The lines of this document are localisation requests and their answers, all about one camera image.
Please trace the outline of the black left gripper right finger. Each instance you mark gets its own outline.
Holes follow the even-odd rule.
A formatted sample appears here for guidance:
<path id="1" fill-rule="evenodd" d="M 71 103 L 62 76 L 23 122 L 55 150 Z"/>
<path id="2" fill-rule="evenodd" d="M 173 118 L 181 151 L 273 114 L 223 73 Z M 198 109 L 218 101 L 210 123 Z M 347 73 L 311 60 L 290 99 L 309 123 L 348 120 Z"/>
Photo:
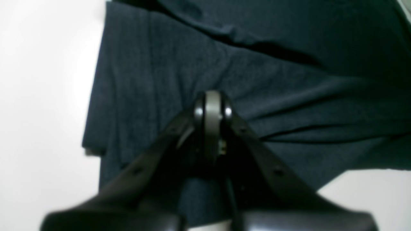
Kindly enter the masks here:
<path id="1" fill-rule="evenodd" d="M 232 231 L 377 231 L 367 212 L 318 195 L 259 140 L 222 93 L 223 187 Z"/>

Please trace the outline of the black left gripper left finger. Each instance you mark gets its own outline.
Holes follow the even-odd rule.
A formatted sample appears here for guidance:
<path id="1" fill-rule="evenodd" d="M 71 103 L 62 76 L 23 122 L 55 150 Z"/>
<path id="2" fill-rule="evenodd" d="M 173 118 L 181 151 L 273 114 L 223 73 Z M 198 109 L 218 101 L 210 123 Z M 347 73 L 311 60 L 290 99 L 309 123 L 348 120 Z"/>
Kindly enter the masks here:
<path id="1" fill-rule="evenodd" d="M 186 231 L 180 195 L 201 155 L 205 94 L 96 196 L 48 214 L 41 231 Z"/>

